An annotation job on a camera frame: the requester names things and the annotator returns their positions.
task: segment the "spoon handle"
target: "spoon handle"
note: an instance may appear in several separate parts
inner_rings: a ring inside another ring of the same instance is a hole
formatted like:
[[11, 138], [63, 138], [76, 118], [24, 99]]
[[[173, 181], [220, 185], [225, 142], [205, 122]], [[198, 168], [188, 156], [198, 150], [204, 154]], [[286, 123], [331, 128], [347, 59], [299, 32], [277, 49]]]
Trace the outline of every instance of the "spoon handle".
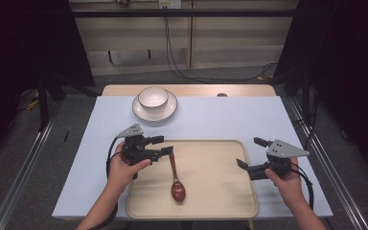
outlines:
[[175, 170], [175, 159], [174, 159], [174, 152], [169, 155], [170, 163], [172, 164], [172, 174], [174, 175], [174, 179], [178, 179], [177, 171]]

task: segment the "black curtain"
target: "black curtain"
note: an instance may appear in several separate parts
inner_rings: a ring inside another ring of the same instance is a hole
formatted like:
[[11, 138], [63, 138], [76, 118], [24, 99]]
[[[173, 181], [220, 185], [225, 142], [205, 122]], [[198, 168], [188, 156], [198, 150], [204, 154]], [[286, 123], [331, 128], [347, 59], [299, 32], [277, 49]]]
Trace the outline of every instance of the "black curtain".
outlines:
[[55, 72], [80, 85], [94, 85], [81, 38], [67, 0], [0, 0], [0, 140], [16, 114], [21, 92], [46, 76], [59, 89]]
[[336, 0], [300, 0], [272, 83], [283, 82], [295, 95], [309, 76], [329, 27]]
[[340, 1], [312, 80], [368, 162], [368, 0]]

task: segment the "beige tray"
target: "beige tray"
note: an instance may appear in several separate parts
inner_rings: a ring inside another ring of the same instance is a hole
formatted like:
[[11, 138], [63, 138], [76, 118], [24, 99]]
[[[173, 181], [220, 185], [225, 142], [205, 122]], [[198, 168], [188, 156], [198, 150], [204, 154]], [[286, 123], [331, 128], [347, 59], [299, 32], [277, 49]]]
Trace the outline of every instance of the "beige tray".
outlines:
[[147, 149], [174, 146], [179, 180], [186, 198], [173, 200], [173, 171], [168, 156], [139, 172], [131, 183], [127, 212], [135, 219], [250, 219], [258, 211], [242, 143], [224, 141], [165, 141]]

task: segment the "gray carpet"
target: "gray carpet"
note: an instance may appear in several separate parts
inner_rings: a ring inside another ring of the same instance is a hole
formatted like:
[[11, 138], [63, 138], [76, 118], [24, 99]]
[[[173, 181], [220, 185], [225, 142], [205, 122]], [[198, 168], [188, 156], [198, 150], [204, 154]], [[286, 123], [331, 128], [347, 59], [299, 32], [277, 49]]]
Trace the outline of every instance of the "gray carpet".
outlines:
[[[262, 68], [240, 67], [182, 71], [189, 78], [223, 79], [236, 76], [247, 79], [259, 75]], [[95, 78], [96, 87], [92, 89], [101, 92], [111, 83], [199, 83], [174, 76], [170, 72], [154, 72], [143, 74], [128, 74], [120, 76], [102, 76]], [[209, 83], [262, 83], [260, 80], [204, 80]], [[290, 98], [285, 97], [283, 85], [276, 85], [275, 90], [282, 96], [291, 121], [296, 120], [289, 105]], [[65, 88], [67, 97], [60, 106], [59, 114], [48, 136], [34, 170], [28, 179], [25, 190], [19, 198], [6, 229], [73, 229], [76, 221], [63, 221], [52, 218], [52, 212], [58, 200], [62, 185], [73, 163], [84, 133], [95, 99], [88, 98], [80, 92]], [[300, 93], [295, 97], [300, 100]], [[23, 98], [23, 103], [30, 98]], [[50, 107], [57, 102], [50, 101]], [[0, 204], [16, 178], [31, 146], [34, 143], [39, 125], [38, 107], [18, 113], [13, 121], [13, 127], [0, 147]], [[298, 123], [296, 132], [304, 146], [307, 136]], [[337, 172], [349, 189], [361, 213], [368, 223], [368, 165], [363, 161], [354, 143], [344, 138], [341, 127], [327, 107], [322, 103], [318, 106], [315, 133], [318, 135]], [[334, 212], [334, 217], [324, 219], [329, 229], [354, 229], [346, 215], [344, 207], [334, 192], [326, 174], [321, 170], [315, 154], [310, 156], [317, 177], [321, 181], [327, 199]], [[124, 222], [113, 222], [109, 229], [121, 229]], [[244, 229], [244, 221], [197, 221], [194, 229]], [[293, 218], [254, 220], [254, 229], [297, 229]], [[131, 229], [180, 229], [178, 222], [133, 222]]]

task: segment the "wooden spoon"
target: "wooden spoon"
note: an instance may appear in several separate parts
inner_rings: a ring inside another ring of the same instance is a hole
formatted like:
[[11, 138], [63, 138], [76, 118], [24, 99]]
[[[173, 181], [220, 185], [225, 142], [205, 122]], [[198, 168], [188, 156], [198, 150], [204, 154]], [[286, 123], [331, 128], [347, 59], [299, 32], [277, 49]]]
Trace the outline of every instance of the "wooden spoon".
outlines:
[[177, 171], [175, 170], [174, 153], [170, 154], [169, 157], [170, 163], [172, 163], [172, 174], [174, 175], [174, 182], [172, 183], [172, 198], [178, 202], [181, 202], [185, 198], [185, 188], [177, 177]]

